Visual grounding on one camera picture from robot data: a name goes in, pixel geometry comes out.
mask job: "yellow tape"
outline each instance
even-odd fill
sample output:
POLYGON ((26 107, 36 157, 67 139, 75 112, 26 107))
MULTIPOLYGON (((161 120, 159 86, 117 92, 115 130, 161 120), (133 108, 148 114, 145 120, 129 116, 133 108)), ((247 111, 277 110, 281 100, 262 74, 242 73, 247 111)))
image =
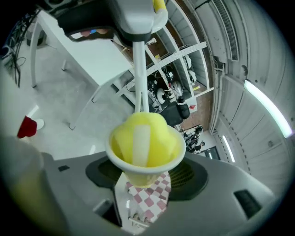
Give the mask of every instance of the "yellow tape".
POLYGON ((166 10, 164 0, 153 0, 153 7, 155 9, 155 12, 157 12, 160 9, 166 10))
POLYGON ((199 88, 200 88, 200 85, 197 86, 197 87, 194 87, 194 88, 193 88, 193 91, 196 91, 196 90, 198 90, 199 88))

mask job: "gray machine surface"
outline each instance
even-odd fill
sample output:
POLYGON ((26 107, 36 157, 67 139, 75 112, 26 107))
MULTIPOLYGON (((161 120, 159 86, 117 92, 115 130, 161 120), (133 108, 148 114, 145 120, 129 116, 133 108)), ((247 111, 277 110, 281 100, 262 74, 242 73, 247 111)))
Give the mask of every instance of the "gray machine surface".
POLYGON ((150 38, 154 21, 151 0, 109 0, 108 5, 112 9, 115 24, 125 38, 131 41, 147 41, 150 38))
MULTIPOLYGON (((103 201, 114 201, 113 193, 99 188, 86 176, 91 162, 105 157, 96 153, 72 159, 54 161, 44 153, 45 170, 56 201, 61 207, 72 235, 127 235, 126 232, 95 214, 103 201), (58 167, 68 166, 60 172, 58 167)), ((250 233, 257 224, 256 217, 264 220, 263 212, 271 211, 273 193, 255 178, 230 164, 186 153, 185 158, 202 165, 209 176, 206 187, 189 201, 171 201, 165 213, 143 235, 224 235, 231 232, 250 233), (262 209, 248 220, 234 192, 247 190, 262 209)))

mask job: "table leg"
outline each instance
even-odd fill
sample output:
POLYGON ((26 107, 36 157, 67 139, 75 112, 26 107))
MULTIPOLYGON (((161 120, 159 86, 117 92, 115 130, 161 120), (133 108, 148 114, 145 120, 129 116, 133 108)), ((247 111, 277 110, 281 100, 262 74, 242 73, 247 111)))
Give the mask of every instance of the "table leg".
POLYGON ((74 128, 76 127, 76 124, 78 123, 78 120, 80 119, 82 113, 85 111, 86 107, 91 102, 91 100, 94 98, 94 96, 98 93, 100 88, 101 88, 101 86, 98 86, 98 88, 95 90, 95 92, 91 95, 91 97, 88 99, 88 101, 86 103, 83 103, 83 101, 79 101, 80 105, 77 106, 76 114, 72 118, 72 121, 71 121, 70 126, 69 126, 69 128, 71 130, 74 130, 74 128))
POLYGON ((61 69, 62 69, 63 71, 65 71, 65 66, 66 66, 66 60, 64 60, 63 65, 62 65, 62 67, 61 67, 61 69))
POLYGON ((93 97, 93 99, 92 99, 92 102, 93 102, 93 103, 96 103, 97 100, 98 100, 98 98, 99 98, 99 93, 97 93, 97 94, 94 95, 94 97, 93 97))
POLYGON ((38 20, 35 23, 32 40, 31 40, 31 46, 30 46, 30 69, 31 69, 31 79, 32 79, 32 87, 34 88, 36 86, 36 71, 35 71, 35 62, 36 62, 36 50, 37 50, 37 44, 39 35, 41 33, 42 27, 38 23, 38 20))

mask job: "red and white checkered paper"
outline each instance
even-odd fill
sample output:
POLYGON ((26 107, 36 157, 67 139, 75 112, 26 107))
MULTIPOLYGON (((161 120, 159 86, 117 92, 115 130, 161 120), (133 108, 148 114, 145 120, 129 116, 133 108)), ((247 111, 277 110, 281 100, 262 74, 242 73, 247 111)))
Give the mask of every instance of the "red and white checkered paper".
POLYGON ((155 222, 166 210, 171 192, 171 181, 167 171, 161 174, 148 189, 136 188, 130 182, 126 185, 150 222, 155 222))

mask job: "metal shelving unit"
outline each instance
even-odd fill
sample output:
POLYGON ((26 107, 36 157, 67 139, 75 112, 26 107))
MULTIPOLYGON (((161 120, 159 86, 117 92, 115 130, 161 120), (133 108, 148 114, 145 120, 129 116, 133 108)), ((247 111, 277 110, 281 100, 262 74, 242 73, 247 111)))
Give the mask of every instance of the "metal shelving unit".
MULTIPOLYGON (((183 45, 188 45, 188 47, 179 49, 167 27, 164 27, 162 30, 158 31, 157 36, 160 38, 167 52, 172 54, 158 61, 152 54, 149 47, 146 46, 146 53, 153 62, 153 65, 147 69, 147 75, 151 75, 156 71, 159 71, 160 75, 163 75, 163 79, 167 88, 169 88, 168 81, 164 72, 162 71, 162 68, 170 63, 173 63, 179 75, 182 86, 187 90, 183 94, 185 101, 188 106, 194 106, 194 109, 190 109, 192 113, 197 110, 196 97, 213 90, 213 88, 210 88, 209 86, 207 65, 202 51, 203 48, 207 47, 207 43, 200 42, 192 23, 175 0, 167 1, 166 7, 169 13, 169 23, 176 31, 177 36, 180 38, 183 45), (197 80, 201 80, 199 81, 200 83, 206 84, 206 91, 194 94, 188 69, 183 59, 183 56, 185 55, 189 55, 191 58, 192 67, 190 70, 196 73, 197 80)), ((134 70, 131 69, 130 73, 134 75, 134 70)), ((122 85, 122 83, 120 84, 119 82, 115 82, 114 84, 119 89, 117 95, 124 94, 132 103, 135 103, 135 94, 128 91, 128 89, 130 90, 130 88, 134 85, 129 86, 127 89, 126 86, 122 85)))

